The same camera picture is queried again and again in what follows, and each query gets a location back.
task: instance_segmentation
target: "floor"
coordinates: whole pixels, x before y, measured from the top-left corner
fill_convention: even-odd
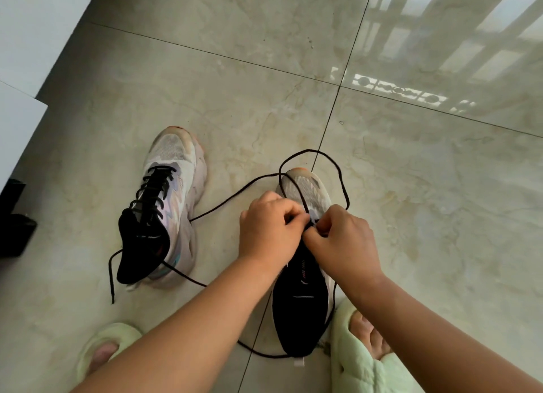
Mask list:
[[[301,149],[344,172],[385,272],[543,381],[543,0],[94,0],[40,92],[49,105],[15,170],[38,222],[0,268],[0,390],[68,391],[83,343],[144,331],[199,289],[117,285],[107,260],[160,130],[194,131],[203,212]],[[334,168],[304,165],[343,204]],[[237,217],[262,181],[195,223],[193,277],[236,257]],[[281,352],[265,297],[242,340]],[[236,346],[216,392],[328,392],[304,368]]]

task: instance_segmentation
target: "black shoelace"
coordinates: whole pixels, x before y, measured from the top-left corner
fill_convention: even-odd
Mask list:
[[[192,219],[189,220],[190,223],[192,223],[193,221],[199,219],[199,218],[202,218],[204,216],[207,216],[209,213],[212,213],[214,212],[215,210],[219,209],[220,207],[222,207],[224,204],[228,203],[228,201],[232,200],[233,198],[237,197],[238,195],[240,195],[243,191],[247,190],[249,187],[251,187],[254,183],[256,183],[258,180],[261,180],[263,178],[266,178],[266,177],[279,177],[279,187],[281,188],[281,192],[283,193],[283,196],[286,197],[287,195],[285,194],[285,189],[283,187],[283,182],[282,182],[282,176],[284,177],[287,177],[293,184],[294,186],[296,187],[296,190],[298,190],[298,194],[300,195],[300,199],[302,201],[302,205],[303,205],[303,208],[304,210],[306,211],[306,213],[309,213],[309,207],[307,206],[307,202],[305,201],[305,198],[303,197],[303,194],[302,194],[302,191],[300,189],[300,187],[298,186],[298,184],[294,181],[294,179],[292,177],[290,177],[289,174],[287,173],[283,173],[282,170],[283,170],[283,166],[288,163],[290,160],[292,160],[293,158],[297,157],[297,156],[301,156],[302,154],[305,154],[305,153],[316,153],[316,154],[321,154],[322,156],[328,158],[328,160],[334,164],[334,166],[336,167],[336,170],[338,172],[338,177],[339,177],[339,182],[341,183],[341,188],[342,188],[342,191],[343,191],[343,196],[345,197],[345,203],[346,203],[346,206],[345,206],[345,210],[348,210],[349,209],[349,206],[350,206],[350,200],[349,200],[349,195],[347,194],[347,190],[345,189],[345,184],[343,183],[343,176],[342,176],[342,172],[341,172],[341,169],[339,168],[339,165],[334,161],[334,159],[332,159],[328,154],[326,153],[323,153],[322,151],[318,151],[318,150],[315,150],[315,149],[305,149],[305,150],[302,150],[302,151],[298,151],[298,153],[295,153],[293,154],[292,156],[290,156],[289,158],[287,158],[280,166],[279,166],[279,172],[277,173],[271,173],[271,174],[265,174],[263,176],[259,176],[259,177],[256,177],[255,179],[251,180],[249,183],[245,184],[239,191],[235,192],[234,194],[232,194],[230,197],[228,197],[226,200],[224,200],[221,204],[218,204],[216,205],[215,207],[213,207],[211,210],[208,210],[206,211],[205,213],[203,214],[200,214],[200,216],[196,216]],[[173,169],[172,167],[170,166],[156,166],[156,167],[152,167],[150,168],[149,170],[152,170],[152,169],[155,169],[154,171],[156,172],[157,170],[160,170],[160,171],[164,171],[164,170],[173,170],[173,171],[176,171],[175,169]],[[149,176],[146,176],[143,178],[144,180],[144,184],[142,184],[140,190],[136,193],[136,200],[132,201],[132,203],[130,204],[129,207],[132,207],[133,204],[135,203],[139,203],[140,200],[137,199],[139,193],[141,191],[144,191],[145,189],[153,189],[153,190],[156,190],[158,187],[156,186],[156,184],[154,183],[150,183],[150,179],[153,178],[153,175],[151,175],[151,177]],[[167,191],[168,191],[168,188],[169,188],[169,183],[167,181],[167,179],[170,179],[172,180],[173,179],[173,176],[171,174],[171,171],[169,173],[169,177],[166,177],[166,178],[162,178],[163,179],[163,185],[158,189],[158,193],[157,193],[157,197],[156,199],[159,200],[159,203],[162,205],[163,207],[163,202],[161,199],[158,198],[158,195],[160,193],[160,191],[164,191],[164,198],[166,198],[166,195],[167,195]],[[160,214],[160,212],[158,211],[158,208],[156,206],[156,202],[153,204],[154,205],[154,211],[156,211],[160,216],[162,216]],[[113,286],[113,270],[112,270],[112,266],[111,266],[111,262],[113,260],[113,258],[118,255],[119,253],[121,253],[123,251],[123,249],[120,249],[119,251],[115,252],[109,259],[109,263],[108,263],[108,267],[109,267],[109,283],[110,283],[110,287],[111,287],[111,304],[113,304],[115,302],[115,287]],[[148,251],[149,251],[149,254],[152,254],[153,257],[159,257],[157,254],[155,254],[150,248],[148,248]],[[191,277],[188,277],[186,274],[184,273],[181,273],[179,270],[177,270],[174,266],[170,265],[169,263],[167,263],[166,261],[164,260],[160,260],[160,263],[164,266],[166,266],[167,268],[169,268],[170,270],[176,272],[177,274],[179,274],[180,276],[184,277],[185,279],[189,280],[190,282],[193,282],[194,284],[197,284],[199,286],[202,286],[202,287],[207,287],[207,284],[204,284],[204,283],[200,283],[199,281],[197,280],[194,280],[193,278]],[[333,287],[333,290],[332,290],[332,311],[330,312],[330,315],[326,321],[326,323],[324,324],[324,329],[323,329],[323,333],[324,331],[328,328],[330,322],[332,321],[332,318],[333,318],[333,315],[334,315],[334,311],[336,309],[336,287],[337,287],[337,283],[334,282],[334,287]],[[291,357],[290,355],[267,355],[266,353],[261,353],[259,351],[256,351],[252,348],[250,348],[248,345],[246,345],[245,343],[241,342],[240,340],[238,340],[238,344],[242,347],[245,347],[246,349],[248,349],[251,353],[254,353],[256,355],[259,355],[261,357],[266,357],[268,359],[286,359],[286,358],[289,358]]]

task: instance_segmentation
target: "forearm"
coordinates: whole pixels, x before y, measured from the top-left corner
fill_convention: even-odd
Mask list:
[[[346,291],[426,392],[541,392],[541,385],[383,278]]]
[[[74,392],[209,390],[275,273],[262,268],[258,260],[236,260],[193,300]]]

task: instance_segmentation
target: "hand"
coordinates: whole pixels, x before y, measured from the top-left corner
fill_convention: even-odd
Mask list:
[[[240,215],[240,257],[261,259],[279,274],[292,259],[308,222],[309,214],[300,204],[266,191]]]
[[[348,296],[371,290],[384,278],[368,222],[337,204],[324,213],[315,227],[304,232],[303,241],[322,269]]]

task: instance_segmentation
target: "running shoe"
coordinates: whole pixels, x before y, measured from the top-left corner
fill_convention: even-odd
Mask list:
[[[196,239],[189,222],[204,192],[207,167],[197,139],[181,127],[168,127],[153,141],[143,181],[119,218],[123,241],[117,280],[171,287],[194,267]]]
[[[287,171],[305,199],[311,224],[332,205],[322,181],[301,167]],[[283,176],[276,192],[302,204],[300,192],[289,177]],[[285,353],[304,357],[313,351],[326,330],[333,309],[333,280],[322,271],[315,257],[300,240],[293,258],[283,268],[272,292],[271,308],[275,330]]]

